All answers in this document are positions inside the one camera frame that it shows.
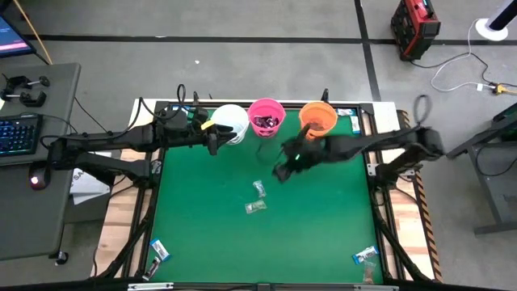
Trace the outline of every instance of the green mat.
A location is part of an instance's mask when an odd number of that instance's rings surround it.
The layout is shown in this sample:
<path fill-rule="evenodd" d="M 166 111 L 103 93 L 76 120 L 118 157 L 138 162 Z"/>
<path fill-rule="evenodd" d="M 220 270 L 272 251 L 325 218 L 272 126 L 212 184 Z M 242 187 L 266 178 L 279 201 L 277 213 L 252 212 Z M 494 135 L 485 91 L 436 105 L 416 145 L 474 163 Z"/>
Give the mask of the green mat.
<path fill-rule="evenodd" d="M 222 146 L 215 157 L 203 146 L 166 153 L 152 238 L 172 258 L 152 281 L 363 281 L 364 265 L 352 255 L 376 245 L 363 158 L 320 165 L 284 184 L 271 175 L 281 142 L 300 130 L 297 116 L 289 110 L 271 140 L 250 126 L 240 144 Z M 332 133 L 351 134 L 350 118 L 339 117 Z M 258 199 L 252 183 L 259 179 L 267 209 L 246 214 L 244 205 Z M 151 248 L 148 266 L 155 255 Z M 381 283 L 379 257 L 371 261 Z"/>

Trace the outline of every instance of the red power station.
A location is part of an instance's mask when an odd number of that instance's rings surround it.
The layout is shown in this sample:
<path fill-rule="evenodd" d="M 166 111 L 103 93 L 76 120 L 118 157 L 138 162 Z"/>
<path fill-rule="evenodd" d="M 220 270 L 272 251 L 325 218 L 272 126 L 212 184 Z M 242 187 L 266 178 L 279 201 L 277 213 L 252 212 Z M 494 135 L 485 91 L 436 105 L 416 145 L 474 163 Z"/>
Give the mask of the red power station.
<path fill-rule="evenodd" d="M 391 18 L 401 60 L 419 60 L 438 35 L 439 27 L 430 0 L 401 0 Z"/>

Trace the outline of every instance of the pink cup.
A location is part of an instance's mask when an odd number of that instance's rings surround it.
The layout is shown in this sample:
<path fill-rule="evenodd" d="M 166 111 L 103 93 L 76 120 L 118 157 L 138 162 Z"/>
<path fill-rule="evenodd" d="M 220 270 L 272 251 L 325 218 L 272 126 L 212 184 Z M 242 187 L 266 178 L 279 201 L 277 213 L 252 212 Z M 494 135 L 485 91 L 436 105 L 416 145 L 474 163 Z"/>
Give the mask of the pink cup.
<path fill-rule="evenodd" d="M 272 118 L 278 118 L 280 122 L 275 127 L 265 129 L 254 123 L 256 116 L 271 116 Z M 259 137 L 274 137 L 284 122 L 285 110 L 282 104 L 276 100 L 262 98 L 251 104 L 250 109 L 248 109 L 248 117 L 250 118 L 251 126 L 256 135 Z"/>

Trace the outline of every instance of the concrete floor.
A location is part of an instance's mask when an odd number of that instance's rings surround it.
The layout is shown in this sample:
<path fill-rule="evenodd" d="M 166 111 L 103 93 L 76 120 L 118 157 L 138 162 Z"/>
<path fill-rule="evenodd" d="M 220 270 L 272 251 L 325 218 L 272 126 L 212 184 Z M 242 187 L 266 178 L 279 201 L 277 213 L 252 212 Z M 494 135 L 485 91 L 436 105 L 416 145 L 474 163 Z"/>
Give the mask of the concrete floor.
<path fill-rule="evenodd" d="M 488 17 L 502 0 L 433 0 L 442 21 L 439 39 L 465 40 L 471 22 Z M 353 0 L 52 0 L 22 1 L 36 29 L 47 35 L 113 36 L 255 36 L 360 38 Z M 388 23 L 397 0 L 363 0 L 368 34 L 389 39 Z M 16 11 L 7 15 L 19 29 Z M 517 23 L 510 25 L 517 40 Z M 473 32 L 473 39 L 481 39 Z M 332 100 L 372 100 L 361 44 L 230 44 L 45 41 L 55 63 L 82 65 L 77 97 L 105 127 L 124 128 L 132 102 L 174 98 L 182 82 L 201 96 L 221 99 L 318 99 L 324 87 Z M 432 46 L 420 63 L 433 65 L 464 46 Z M 517 82 L 515 46 L 475 46 L 490 68 L 487 78 Z M 517 101 L 463 87 L 435 91 L 435 70 L 399 61 L 395 47 L 372 45 L 382 101 L 411 112 L 413 99 L 429 94 L 433 111 L 425 125 L 438 129 L 447 150 L 483 130 L 487 121 Z M 33 56 L 0 60 L 0 68 L 36 65 Z M 458 61 L 443 71 L 441 86 L 480 82 L 483 67 L 475 59 Z M 74 109 L 80 131 L 98 131 Z M 476 237 L 473 228 L 493 221 L 473 167 L 466 156 L 427 163 L 422 169 L 443 278 L 446 283 L 515 289 L 517 232 Z M 91 252 L 99 224 L 67 226 L 70 261 L 55 268 L 44 258 L 0 263 L 0 285 L 80 280 L 90 274 Z"/>

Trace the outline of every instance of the monitor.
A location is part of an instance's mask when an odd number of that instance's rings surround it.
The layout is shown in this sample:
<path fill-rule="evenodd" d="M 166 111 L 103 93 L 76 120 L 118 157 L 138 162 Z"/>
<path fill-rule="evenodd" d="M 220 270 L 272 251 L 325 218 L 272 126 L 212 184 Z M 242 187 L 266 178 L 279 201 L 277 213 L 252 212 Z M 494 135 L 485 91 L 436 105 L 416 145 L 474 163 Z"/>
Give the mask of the monitor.
<path fill-rule="evenodd" d="M 0 15 L 0 58 L 35 53 L 30 42 Z"/>

